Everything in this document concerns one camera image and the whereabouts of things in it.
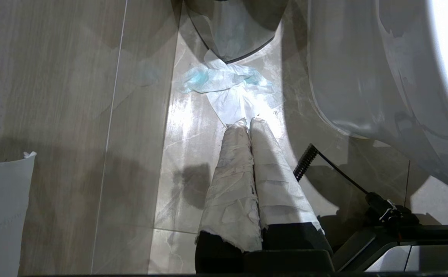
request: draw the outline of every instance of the crumpled tissue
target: crumpled tissue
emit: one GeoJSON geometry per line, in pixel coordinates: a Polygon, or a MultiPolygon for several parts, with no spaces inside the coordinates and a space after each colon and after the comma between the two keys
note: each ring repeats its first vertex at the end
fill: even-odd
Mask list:
{"type": "Polygon", "coordinates": [[[273,109],[282,105],[279,90],[255,68],[244,65],[226,65],[211,50],[204,64],[190,69],[175,82],[181,93],[206,93],[213,110],[224,124],[255,116],[268,118],[273,109]]]}
{"type": "Polygon", "coordinates": [[[200,231],[219,235],[241,251],[262,249],[253,156],[246,121],[228,125],[207,191],[200,231]]]}
{"type": "Polygon", "coordinates": [[[266,121],[253,118],[250,133],[262,228],[311,222],[323,232],[266,121]]]}
{"type": "Polygon", "coordinates": [[[35,152],[0,163],[0,276],[17,276],[35,152]]]}

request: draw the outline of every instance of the wall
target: wall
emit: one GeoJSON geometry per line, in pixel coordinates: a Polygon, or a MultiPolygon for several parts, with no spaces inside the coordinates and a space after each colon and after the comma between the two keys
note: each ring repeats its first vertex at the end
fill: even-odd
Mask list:
{"type": "Polygon", "coordinates": [[[0,162],[38,153],[20,275],[147,271],[179,12],[0,0],[0,162]]]}

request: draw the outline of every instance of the toilet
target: toilet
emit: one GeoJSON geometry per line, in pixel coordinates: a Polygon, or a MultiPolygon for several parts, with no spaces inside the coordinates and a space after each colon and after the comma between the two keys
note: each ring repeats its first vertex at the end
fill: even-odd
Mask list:
{"type": "Polygon", "coordinates": [[[448,185],[448,1],[310,1],[308,70],[324,121],[448,185]]]}

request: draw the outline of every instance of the white toilet bowl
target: white toilet bowl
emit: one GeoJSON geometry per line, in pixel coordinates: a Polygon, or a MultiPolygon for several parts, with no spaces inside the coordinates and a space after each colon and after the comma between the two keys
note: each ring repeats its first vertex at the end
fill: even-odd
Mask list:
{"type": "Polygon", "coordinates": [[[311,0],[308,70],[325,120],[448,184],[448,0],[311,0]]]}

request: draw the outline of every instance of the black cable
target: black cable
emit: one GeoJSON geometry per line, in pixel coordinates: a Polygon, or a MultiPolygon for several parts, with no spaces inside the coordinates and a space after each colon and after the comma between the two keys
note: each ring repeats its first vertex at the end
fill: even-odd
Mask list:
{"type": "Polygon", "coordinates": [[[331,167],[333,167],[336,172],[340,173],[345,179],[347,179],[350,183],[352,183],[355,187],[357,187],[359,190],[364,192],[364,194],[367,194],[368,191],[366,191],[364,188],[362,188],[359,184],[357,184],[354,180],[352,180],[349,176],[347,176],[345,173],[340,170],[334,163],[332,163],[327,157],[325,157],[314,145],[310,144],[306,151],[304,152],[303,156],[299,160],[298,165],[296,166],[296,169],[294,169],[294,176],[296,177],[296,180],[299,181],[301,177],[306,173],[306,170],[308,170],[308,167],[311,165],[312,160],[316,157],[316,155],[319,154],[321,158],[323,158],[331,167]]]}

